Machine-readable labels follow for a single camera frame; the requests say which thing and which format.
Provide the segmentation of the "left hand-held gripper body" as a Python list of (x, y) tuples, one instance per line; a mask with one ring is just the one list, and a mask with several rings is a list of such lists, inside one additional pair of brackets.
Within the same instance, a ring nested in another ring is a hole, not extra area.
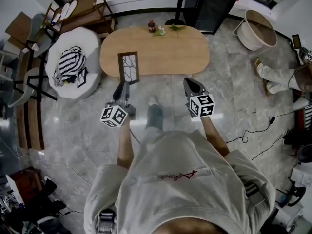
[(129, 104), (124, 104), (122, 100), (114, 101), (110, 100), (105, 104), (101, 115), (100, 122), (105, 124), (109, 128), (120, 127), (127, 117), (136, 117), (136, 108)]

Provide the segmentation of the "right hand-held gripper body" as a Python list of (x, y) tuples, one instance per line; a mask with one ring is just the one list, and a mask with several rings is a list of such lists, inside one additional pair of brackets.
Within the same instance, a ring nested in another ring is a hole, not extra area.
[(208, 117), (214, 113), (215, 99), (212, 94), (204, 90), (199, 94), (188, 97), (187, 107), (191, 118)]

